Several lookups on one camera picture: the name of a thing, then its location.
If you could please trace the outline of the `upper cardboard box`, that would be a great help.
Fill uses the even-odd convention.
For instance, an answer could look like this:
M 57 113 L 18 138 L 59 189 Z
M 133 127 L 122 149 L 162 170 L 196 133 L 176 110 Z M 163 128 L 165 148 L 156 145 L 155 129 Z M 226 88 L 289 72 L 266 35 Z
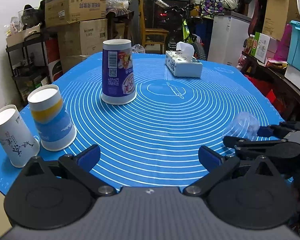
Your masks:
M 106 0 L 45 0 L 45 23 L 56 27 L 106 17 Z

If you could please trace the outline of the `tall cardboard box right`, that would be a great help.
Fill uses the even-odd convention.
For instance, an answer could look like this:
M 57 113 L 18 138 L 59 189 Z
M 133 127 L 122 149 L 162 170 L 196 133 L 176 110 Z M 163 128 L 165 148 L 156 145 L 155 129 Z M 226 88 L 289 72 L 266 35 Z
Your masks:
M 262 33 L 281 40 L 286 24 L 292 20 L 300 22 L 297 0 L 267 0 Z

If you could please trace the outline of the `pink plastic bag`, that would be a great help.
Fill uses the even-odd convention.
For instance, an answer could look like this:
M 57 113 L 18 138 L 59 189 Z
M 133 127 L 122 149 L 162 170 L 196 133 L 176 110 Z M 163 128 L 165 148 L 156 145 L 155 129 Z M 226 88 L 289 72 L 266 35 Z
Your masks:
M 275 60 L 287 61 L 291 35 L 292 26 L 290 24 L 286 24 L 281 41 L 277 44 L 277 50 L 274 55 Z

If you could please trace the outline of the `white chest freezer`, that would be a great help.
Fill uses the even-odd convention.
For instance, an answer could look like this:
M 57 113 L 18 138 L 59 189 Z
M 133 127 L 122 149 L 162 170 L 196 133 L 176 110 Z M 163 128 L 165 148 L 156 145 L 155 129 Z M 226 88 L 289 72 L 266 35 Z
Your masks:
M 237 66 L 251 18 L 236 12 L 215 16 L 207 60 Z

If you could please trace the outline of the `wooden chair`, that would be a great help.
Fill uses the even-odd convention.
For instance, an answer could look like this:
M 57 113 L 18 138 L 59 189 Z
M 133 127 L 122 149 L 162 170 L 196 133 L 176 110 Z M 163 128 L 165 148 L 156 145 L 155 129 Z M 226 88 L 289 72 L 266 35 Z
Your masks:
M 141 45 L 146 48 L 148 45 L 158 44 L 160 46 L 160 53 L 166 53 L 166 38 L 169 32 L 165 29 L 151 29 L 146 28 L 145 15 L 144 15 L 144 0 L 138 0 L 139 4 L 139 25 L 140 25 L 140 37 Z

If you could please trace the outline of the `black metal shelf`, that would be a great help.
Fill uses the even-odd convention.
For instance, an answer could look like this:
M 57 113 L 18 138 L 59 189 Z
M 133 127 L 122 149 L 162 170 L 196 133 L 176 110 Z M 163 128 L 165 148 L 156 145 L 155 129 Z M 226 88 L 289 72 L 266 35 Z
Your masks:
M 6 38 L 11 77 L 21 104 L 40 86 L 49 85 L 63 75 L 57 33 L 34 29 Z

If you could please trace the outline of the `green white product box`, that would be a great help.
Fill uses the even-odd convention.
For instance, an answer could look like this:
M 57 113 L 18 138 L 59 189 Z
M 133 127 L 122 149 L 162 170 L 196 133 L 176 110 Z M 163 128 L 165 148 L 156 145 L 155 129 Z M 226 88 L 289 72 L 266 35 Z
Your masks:
M 270 43 L 270 36 L 256 32 L 250 55 L 258 61 L 264 63 Z

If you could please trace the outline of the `lower cardboard box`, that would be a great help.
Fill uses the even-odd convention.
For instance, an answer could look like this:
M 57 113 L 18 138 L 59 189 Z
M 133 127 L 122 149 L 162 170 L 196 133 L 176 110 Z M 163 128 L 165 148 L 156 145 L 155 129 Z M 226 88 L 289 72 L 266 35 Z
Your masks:
M 61 59 L 68 56 L 88 56 L 102 51 L 107 40 L 107 19 L 76 22 L 57 31 Z

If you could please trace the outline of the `pack of water bottles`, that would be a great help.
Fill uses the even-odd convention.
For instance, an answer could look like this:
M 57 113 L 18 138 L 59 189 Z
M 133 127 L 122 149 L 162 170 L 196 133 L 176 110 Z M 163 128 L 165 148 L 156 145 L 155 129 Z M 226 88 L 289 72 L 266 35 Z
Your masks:
M 128 0 L 106 0 L 107 9 L 128 9 Z

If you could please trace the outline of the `black bicycle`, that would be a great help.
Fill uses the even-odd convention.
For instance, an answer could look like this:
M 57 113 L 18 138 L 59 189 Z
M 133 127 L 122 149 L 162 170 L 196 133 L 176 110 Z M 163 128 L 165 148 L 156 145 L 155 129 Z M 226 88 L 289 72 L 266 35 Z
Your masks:
M 161 19 L 165 22 L 168 36 L 165 38 L 166 50 L 177 50 L 177 43 L 184 42 L 193 46 L 194 57 L 198 60 L 206 60 L 201 38 L 195 34 L 196 26 L 202 23 L 199 16 L 191 16 L 192 10 L 197 10 L 195 3 L 189 3 L 184 7 L 168 5 L 163 0 L 154 0 L 154 3 L 163 9 Z

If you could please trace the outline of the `floral fabric bag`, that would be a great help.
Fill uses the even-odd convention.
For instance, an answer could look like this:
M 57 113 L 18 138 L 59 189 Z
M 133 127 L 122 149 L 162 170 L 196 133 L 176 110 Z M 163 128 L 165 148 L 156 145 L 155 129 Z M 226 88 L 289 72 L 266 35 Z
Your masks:
M 223 15 L 226 11 L 234 10 L 238 6 L 238 0 L 201 0 L 200 16 L 214 18 Z

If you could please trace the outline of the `white tissue box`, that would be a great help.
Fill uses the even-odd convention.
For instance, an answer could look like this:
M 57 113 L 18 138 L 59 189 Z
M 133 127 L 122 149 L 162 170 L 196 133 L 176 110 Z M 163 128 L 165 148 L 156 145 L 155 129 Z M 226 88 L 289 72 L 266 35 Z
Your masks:
M 194 57 L 194 47 L 178 42 L 175 51 L 167 50 L 165 64 L 175 77 L 200 78 L 203 64 Z

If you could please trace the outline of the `yellow blue paper cup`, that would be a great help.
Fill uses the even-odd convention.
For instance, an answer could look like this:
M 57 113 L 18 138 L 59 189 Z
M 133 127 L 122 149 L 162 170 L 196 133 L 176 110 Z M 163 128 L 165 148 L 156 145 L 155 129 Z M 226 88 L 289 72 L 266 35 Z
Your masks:
M 27 100 L 43 148 L 57 152 L 73 143 L 77 129 L 57 85 L 39 87 Z

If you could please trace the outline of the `clear plastic cup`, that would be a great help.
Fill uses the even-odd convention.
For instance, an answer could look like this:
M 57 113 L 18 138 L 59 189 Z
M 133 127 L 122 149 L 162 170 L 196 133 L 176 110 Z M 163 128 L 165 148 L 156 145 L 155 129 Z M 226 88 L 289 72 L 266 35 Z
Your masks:
M 238 137 L 249 140 L 257 139 L 257 132 L 260 128 L 259 121 L 254 115 L 248 112 L 238 113 L 234 119 L 228 124 L 222 133 L 225 136 Z

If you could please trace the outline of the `dark wooden side table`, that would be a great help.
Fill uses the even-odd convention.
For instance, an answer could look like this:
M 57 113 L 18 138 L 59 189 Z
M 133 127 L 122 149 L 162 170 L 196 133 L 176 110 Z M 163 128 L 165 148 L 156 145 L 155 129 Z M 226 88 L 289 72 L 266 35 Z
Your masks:
M 281 72 L 265 67 L 245 52 L 242 55 L 246 57 L 246 63 L 241 73 L 268 98 L 284 120 L 300 121 L 300 89 Z

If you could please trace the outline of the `blue silicone baking mat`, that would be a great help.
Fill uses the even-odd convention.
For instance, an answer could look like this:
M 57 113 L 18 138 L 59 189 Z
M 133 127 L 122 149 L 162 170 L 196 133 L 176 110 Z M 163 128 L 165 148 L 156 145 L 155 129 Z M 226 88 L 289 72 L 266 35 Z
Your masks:
M 101 159 L 92 174 L 116 189 L 184 187 L 207 173 L 198 161 L 200 146 L 230 152 L 222 135 L 238 113 L 252 114 L 262 126 L 282 121 L 235 67 L 205 61 L 200 78 L 186 79 L 171 74 L 164 55 L 134 54 L 132 59 L 137 96 L 126 105 L 101 100 L 101 53 L 56 81 L 77 136 L 62 151 L 41 149 L 43 159 L 78 154 L 97 144 Z

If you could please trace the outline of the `white calligraphy paper cup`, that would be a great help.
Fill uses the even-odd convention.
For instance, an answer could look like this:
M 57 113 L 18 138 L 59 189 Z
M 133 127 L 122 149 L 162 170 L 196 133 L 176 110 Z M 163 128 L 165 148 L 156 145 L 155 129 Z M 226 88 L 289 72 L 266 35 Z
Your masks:
M 40 151 L 39 139 L 32 134 L 15 105 L 0 109 L 0 144 L 16 168 L 24 167 Z

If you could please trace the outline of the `blue purple paper cup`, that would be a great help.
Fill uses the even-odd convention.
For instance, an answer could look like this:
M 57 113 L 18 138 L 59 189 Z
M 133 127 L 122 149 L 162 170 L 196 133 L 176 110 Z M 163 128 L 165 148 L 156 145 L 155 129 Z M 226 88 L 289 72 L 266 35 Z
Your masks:
M 103 42 L 102 94 L 103 102 L 125 105 L 136 98 L 132 43 L 128 39 Z

